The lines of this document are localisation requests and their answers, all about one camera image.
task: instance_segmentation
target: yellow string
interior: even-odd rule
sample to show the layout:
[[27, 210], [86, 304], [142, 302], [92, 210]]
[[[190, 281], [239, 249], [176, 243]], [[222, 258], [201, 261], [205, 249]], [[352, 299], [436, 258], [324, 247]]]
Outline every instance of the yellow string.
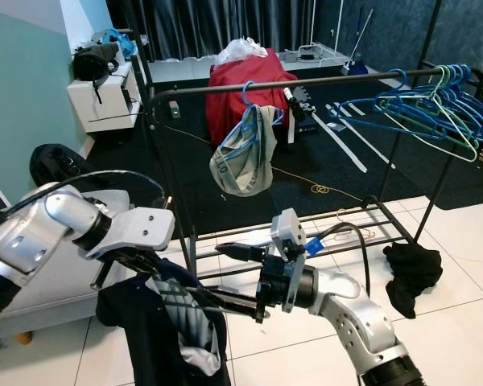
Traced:
[[[159, 123], [160, 125], [166, 127], [167, 129], [170, 129], [170, 130], [173, 130], [173, 131], [176, 131], [177, 133], [182, 133], [182, 134], [186, 134], [186, 135], [189, 135], [190, 137], [194, 137], [195, 139], [198, 139], [199, 141], [202, 141], [202, 142], [205, 142], [205, 143], [208, 143], [208, 144], [211, 144], [210, 141], [207, 141], [203, 138], [200, 138], [200, 137], [197, 137], [196, 135], [193, 135], [191, 133], [187, 133], [183, 130], [178, 130], [178, 129], [174, 129], [173, 127], [170, 127], [170, 126], [167, 126], [167, 125], [163, 125], [161, 123]], [[342, 195], [346, 195], [352, 199], [355, 199], [357, 201], [360, 201], [362, 202], [363, 200], [362, 199], [359, 199], [358, 197], [355, 197], [353, 195], [350, 195], [349, 193], [347, 193], [346, 191], [341, 191], [340, 189], [336, 189], [334, 187], [326, 187], [325, 185], [322, 185], [321, 183], [316, 183], [315, 181], [311, 181], [310, 179], [306, 179], [300, 175], [294, 175], [293, 173], [290, 173], [289, 171], [285, 171], [283, 169], [279, 169], [278, 167], [272, 167], [272, 169], [274, 170], [277, 170], [277, 171], [280, 171], [281, 173], [284, 173], [285, 175], [290, 175], [292, 177], [296, 177], [297, 179], [302, 179], [303, 181], [306, 181], [307, 183], [310, 183], [312, 185], [311, 187], [311, 191], [312, 193], [320, 193], [320, 194], [323, 194], [323, 195], [327, 195], [330, 191], [337, 191], [338, 193], [341, 193]]]

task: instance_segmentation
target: black garment on floor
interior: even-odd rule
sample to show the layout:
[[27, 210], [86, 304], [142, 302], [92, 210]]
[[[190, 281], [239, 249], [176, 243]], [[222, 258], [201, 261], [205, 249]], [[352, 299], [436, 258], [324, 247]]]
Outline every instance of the black garment on floor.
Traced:
[[[182, 286], [200, 283], [187, 270], [167, 259], [158, 263], [163, 279], [175, 278]], [[178, 330], [171, 322], [163, 299], [147, 288], [150, 276], [139, 274], [98, 293], [97, 317], [106, 326], [120, 326], [126, 332], [136, 386], [230, 386], [225, 364], [227, 330], [224, 316], [204, 311], [217, 331], [221, 367], [210, 377], [186, 363], [180, 354]], [[195, 297], [201, 306], [210, 306]]]
[[415, 298], [442, 276], [438, 251], [428, 251], [418, 244], [396, 244], [383, 249], [394, 280], [386, 285], [392, 306], [408, 319], [415, 318]]

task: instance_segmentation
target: green wall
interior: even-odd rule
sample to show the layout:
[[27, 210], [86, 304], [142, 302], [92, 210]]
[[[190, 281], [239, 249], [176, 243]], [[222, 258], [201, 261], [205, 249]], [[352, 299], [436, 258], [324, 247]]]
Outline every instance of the green wall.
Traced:
[[0, 13], [0, 189], [12, 203], [35, 186], [34, 148], [85, 142], [66, 92], [70, 63], [65, 34]]

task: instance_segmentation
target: white plastic bag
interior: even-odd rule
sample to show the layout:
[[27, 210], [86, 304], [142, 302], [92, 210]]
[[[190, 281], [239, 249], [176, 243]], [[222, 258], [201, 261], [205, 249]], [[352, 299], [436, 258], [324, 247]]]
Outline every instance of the white plastic bag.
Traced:
[[234, 60], [244, 60], [251, 55], [256, 55], [264, 58], [268, 56], [266, 49], [252, 38], [231, 40], [226, 48], [224, 48], [215, 59], [215, 65], [233, 62]]

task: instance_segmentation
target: red cloth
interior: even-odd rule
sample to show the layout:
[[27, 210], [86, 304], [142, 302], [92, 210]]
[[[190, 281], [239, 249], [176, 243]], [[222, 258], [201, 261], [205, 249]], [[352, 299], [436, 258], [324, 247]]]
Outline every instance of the red cloth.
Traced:
[[[296, 80], [297, 76], [284, 71], [279, 58], [272, 48], [267, 48], [268, 56], [251, 56], [246, 60], [229, 62], [216, 67], [211, 72], [209, 86], [244, 84], [278, 80]], [[288, 104], [281, 88], [246, 92], [246, 99], [255, 105], [272, 105], [284, 109], [283, 127], [288, 127]], [[242, 119], [247, 105], [242, 92], [224, 92], [206, 95], [206, 119], [209, 135], [214, 146], [219, 146], [227, 134]]]

